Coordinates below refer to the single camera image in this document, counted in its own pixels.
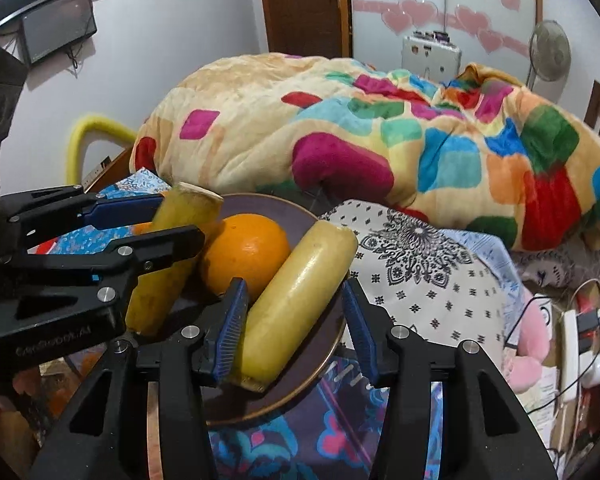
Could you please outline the large orange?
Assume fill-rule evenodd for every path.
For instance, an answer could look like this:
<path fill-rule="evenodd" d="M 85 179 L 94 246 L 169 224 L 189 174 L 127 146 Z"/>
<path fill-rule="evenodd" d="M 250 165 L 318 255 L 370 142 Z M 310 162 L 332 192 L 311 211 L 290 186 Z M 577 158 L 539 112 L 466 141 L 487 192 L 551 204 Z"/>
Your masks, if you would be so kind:
<path fill-rule="evenodd" d="M 152 230 L 150 222 L 137 223 L 132 226 L 132 233 L 135 236 L 149 233 Z"/>
<path fill-rule="evenodd" d="M 206 287 L 221 296 L 233 278 L 242 278 L 250 301 L 256 301 L 291 253 L 283 228 L 262 214 L 234 214 L 223 219 L 200 258 Z"/>

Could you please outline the blue patterned cloth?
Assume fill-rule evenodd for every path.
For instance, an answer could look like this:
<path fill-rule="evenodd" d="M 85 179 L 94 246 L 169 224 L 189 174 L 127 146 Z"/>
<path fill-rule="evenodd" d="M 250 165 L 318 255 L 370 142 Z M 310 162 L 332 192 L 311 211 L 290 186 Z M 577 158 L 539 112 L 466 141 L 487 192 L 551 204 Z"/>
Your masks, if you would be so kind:
<path fill-rule="evenodd" d="M 84 226 L 46 240 L 28 250 L 30 255 L 86 255 L 102 252 L 115 238 L 137 234 L 136 224 L 149 222 L 170 185 L 148 169 L 141 169 L 97 193 L 105 201 L 87 211 Z"/>

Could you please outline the round dark brown plate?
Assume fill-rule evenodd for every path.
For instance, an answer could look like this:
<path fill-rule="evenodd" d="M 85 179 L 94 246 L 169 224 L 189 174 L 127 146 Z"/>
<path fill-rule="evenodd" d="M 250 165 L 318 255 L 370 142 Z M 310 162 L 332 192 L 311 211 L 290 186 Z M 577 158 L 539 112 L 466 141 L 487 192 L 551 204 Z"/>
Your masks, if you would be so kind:
<path fill-rule="evenodd" d="M 190 353 L 163 350 L 160 402 L 189 393 L 208 422 L 241 422 L 293 399 L 313 382 L 334 351 L 343 320 L 332 302 L 344 266 L 330 248 L 350 240 L 281 198 L 170 191 L 155 216 L 155 228 L 189 224 L 207 237 L 198 263 L 202 288 L 216 296 L 230 294 L 230 281 L 241 278 L 251 310 L 245 316 L 244 340 L 227 362 L 230 390 L 211 401 L 201 400 L 201 387 L 216 387 L 219 381 L 193 369 L 203 356 L 219 358 L 224 353 L 209 332 L 212 315 L 220 310 L 210 304 L 197 318 L 204 335 L 198 347 Z"/>

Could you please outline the white patterned pillow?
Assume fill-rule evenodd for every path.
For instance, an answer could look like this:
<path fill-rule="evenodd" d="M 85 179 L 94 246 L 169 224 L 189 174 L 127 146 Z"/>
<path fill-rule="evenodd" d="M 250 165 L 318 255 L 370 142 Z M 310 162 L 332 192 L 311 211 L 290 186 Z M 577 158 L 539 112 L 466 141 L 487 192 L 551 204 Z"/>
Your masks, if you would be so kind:
<path fill-rule="evenodd" d="M 321 218 L 356 235 L 350 274 L 371 304 L 437 344 L 455 347 L 473 339 L 505 367 L 521 284 L 499 238 L 439 230 L 360 200 L 347 200 Z"/>

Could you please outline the yellow foam tube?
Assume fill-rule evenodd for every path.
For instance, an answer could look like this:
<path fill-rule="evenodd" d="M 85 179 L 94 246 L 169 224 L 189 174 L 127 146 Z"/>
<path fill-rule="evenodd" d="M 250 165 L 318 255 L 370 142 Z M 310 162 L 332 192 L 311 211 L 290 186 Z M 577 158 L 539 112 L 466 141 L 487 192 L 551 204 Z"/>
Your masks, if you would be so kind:
<path fill-rule="evenodd" d="M 132 146 L 137 137 L 135 130 L 114 119 L 99 114 L 87 114 L 78 119 L 70 132 L 66 151 L 66 183 L 82 182 L 86 148 L 95 140 L 105 139 L 121 146 Z"/>

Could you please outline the pink plush toy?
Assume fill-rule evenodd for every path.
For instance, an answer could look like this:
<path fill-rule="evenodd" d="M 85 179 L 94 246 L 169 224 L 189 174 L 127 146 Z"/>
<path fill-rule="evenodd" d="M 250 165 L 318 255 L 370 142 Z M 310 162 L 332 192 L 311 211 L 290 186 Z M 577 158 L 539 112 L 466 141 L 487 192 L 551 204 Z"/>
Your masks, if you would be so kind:
<path fill-rule="evenodd" d="M 517 348 L 503 353 L 502 373 L 514 393 L 524 393 L 542 376 L 542 363 L 550 352 L 550 335 L 541 312 L 542 301 L 527 287 L 521 289 L 526 312 L 521 317 Z"/>

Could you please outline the white power strip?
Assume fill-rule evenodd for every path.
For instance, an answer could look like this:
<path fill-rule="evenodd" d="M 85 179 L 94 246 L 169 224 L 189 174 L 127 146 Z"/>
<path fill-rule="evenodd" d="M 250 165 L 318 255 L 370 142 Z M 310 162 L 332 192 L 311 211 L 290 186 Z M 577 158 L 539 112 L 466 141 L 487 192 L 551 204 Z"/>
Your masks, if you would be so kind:
<path fill-rule="evenodd" d="M 559 400 L 562 404 L 576 400 L 579 365 L 577 312 L 569 310 L 562 317 L 562 368 L 559 388 Z"/>

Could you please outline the colourful patchwork blanket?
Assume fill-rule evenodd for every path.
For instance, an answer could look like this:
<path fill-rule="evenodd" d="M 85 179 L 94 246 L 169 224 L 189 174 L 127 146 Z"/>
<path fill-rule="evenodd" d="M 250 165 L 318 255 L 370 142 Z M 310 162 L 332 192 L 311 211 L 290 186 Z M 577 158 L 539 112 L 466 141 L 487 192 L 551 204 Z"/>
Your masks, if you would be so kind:
<path fill-rule="evenodd" d="M 353 58 L 220 58 L 154 109 L 130 168 L 219 193 L 322 190 L 513 250 L 600 248 L 600 137 L 479 64 L 434 84 Z"/>

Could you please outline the brown wooden door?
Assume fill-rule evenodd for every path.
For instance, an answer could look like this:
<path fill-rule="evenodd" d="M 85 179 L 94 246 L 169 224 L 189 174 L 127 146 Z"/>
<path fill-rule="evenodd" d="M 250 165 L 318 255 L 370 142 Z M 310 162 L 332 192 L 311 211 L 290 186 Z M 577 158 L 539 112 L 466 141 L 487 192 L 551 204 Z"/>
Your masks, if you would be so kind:
<path fill-rule="evenodd" d="M 261 0 L 268 50 L 348 58 L 352 54 L 350 0 Z"/>

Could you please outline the white box appliance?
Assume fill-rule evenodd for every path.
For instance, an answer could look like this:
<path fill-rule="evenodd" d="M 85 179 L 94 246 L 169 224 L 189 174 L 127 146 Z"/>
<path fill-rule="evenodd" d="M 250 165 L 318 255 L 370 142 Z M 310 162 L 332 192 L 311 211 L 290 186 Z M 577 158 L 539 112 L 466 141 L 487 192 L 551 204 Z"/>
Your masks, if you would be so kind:
<path fill-rule="evenodd" d="M 433 82 L 445 82 L 460 73 L 462 50 L 453 44 L 446 32 L 415 30 L 403 38 L 404 70 Z"/>

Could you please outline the white standing fan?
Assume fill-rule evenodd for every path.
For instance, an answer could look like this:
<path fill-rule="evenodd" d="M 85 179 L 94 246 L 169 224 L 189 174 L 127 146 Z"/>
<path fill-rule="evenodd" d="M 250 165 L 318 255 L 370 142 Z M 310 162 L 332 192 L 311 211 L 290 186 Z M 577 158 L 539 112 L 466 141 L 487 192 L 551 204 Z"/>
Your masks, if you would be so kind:
<path fill-rule="evenodd" d="M 527 87 L 538 79 L 555 82 L 564 78 L 571 65 L 571 48 L 566 32 L 556 21 L 544 20 L 534 26 L 529 40 L 530 72 Z"/>

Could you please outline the wardrobe with pink hearts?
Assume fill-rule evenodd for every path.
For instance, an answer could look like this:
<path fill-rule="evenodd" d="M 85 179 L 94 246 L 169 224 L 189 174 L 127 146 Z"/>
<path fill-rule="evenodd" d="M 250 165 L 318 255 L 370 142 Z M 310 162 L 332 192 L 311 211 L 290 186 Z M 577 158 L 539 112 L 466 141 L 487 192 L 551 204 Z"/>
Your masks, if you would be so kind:
<path fill-rule="evenodd" d="M 460 66 L 478 63 L 525 80 L 542 0 L 351 0 L 351 11 L 353 56 L 378 70 L 401 66 L 414 32 L 444 32 L 460 49 Z"/>

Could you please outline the small wall monitor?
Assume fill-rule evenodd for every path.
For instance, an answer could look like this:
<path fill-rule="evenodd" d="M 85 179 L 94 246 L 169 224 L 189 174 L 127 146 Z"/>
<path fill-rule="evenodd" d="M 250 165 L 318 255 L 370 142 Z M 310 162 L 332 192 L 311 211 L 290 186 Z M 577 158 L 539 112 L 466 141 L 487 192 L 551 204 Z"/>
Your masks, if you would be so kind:
<path fill-rule="evenodd" d="M 20 41 L 29 66 L 97 32 L 92 0 L 53 0 L 23 14 Z"/>

